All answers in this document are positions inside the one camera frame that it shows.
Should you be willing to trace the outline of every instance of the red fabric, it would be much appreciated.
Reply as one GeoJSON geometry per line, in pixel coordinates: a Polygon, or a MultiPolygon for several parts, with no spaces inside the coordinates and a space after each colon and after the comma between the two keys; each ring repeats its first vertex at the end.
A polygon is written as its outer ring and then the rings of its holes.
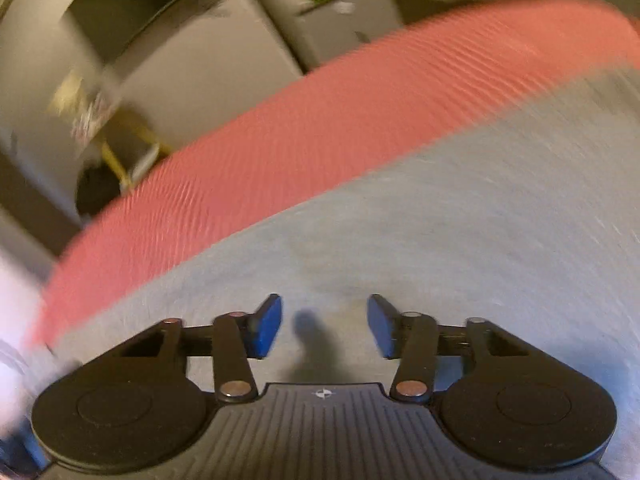
{"type": "Polygon", "coordinates": [[[36,341],[245,229],[601,66],[640,67],[629,20],[589,0],[519,0],[421,23],[313,72],[176,153],[78,237],[36,341]]]}

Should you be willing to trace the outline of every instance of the gray floor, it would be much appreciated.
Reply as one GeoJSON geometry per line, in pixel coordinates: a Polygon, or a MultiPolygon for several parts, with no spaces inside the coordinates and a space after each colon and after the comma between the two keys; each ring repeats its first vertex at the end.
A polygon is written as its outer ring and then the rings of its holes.
{"type": "MultiPolygon", "coordinates": [[[[381,381],[366,297],[443,324],[481,316],[598,381],[619,411],[603,464],[640,478],[640,74],[594,75],[233,235],[58,350],[87,360],[169,316],[209,322],[270,292],[266,381],[381,381]]],[[[191,377],[210,388],[210,363],[191,377]]]]}

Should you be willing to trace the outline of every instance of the yellow chair leg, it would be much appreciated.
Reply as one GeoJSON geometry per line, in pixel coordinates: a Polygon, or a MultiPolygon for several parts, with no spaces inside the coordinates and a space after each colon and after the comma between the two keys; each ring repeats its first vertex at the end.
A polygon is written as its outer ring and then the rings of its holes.
{"type": "Polygon", "coordinates": [[[100,152],[102,154],[102,160],[107,163],[107,166],[111,168],[111,171],[118,177],[120,181],[120,189],[121,190],[129,190],[132,188],[131,179],[129,178],[129,174],[127,170],[124,169],[120,161],[116,157],[115,153],[111,150],[109,145],[106,142],[102,143],[100,147],[100,152]]]}

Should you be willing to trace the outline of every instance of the ribbed black plastic surface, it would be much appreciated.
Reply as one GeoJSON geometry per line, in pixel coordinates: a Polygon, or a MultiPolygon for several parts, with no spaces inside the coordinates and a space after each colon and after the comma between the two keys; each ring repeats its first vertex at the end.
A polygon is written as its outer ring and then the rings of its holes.
{"type": "MultiPolygon", "coordinates": [[[[95,477],[55,465],[41,479],[95,477]]],[[[221,409],[184,453],[117,478],[614,480],[593,463],[526,474],[480,462],[442,434],[429,410],[394,402],[377,384],[272,384],[256,402],[221,409]]]]}

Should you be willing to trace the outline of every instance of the black circular base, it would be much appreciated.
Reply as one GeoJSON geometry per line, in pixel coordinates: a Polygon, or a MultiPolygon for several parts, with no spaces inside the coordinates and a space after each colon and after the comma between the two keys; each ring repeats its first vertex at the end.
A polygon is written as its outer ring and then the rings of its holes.
{"type": "Polygon", "coordinates": [[[440,416],[462,447],[488,462],[522,470],[573,465],[597,455],[616,423],[608,394],[582,378],[551,385],[469,376],[446,391],[440,416]]]}
{"type": "Polygon", "coordinates": [[[202,392],[184,377],[86,386],[63,380],[33,407],[33,428],[63,465],[101,474],[159,463],[194,439],[206,418],[202,392]]]}

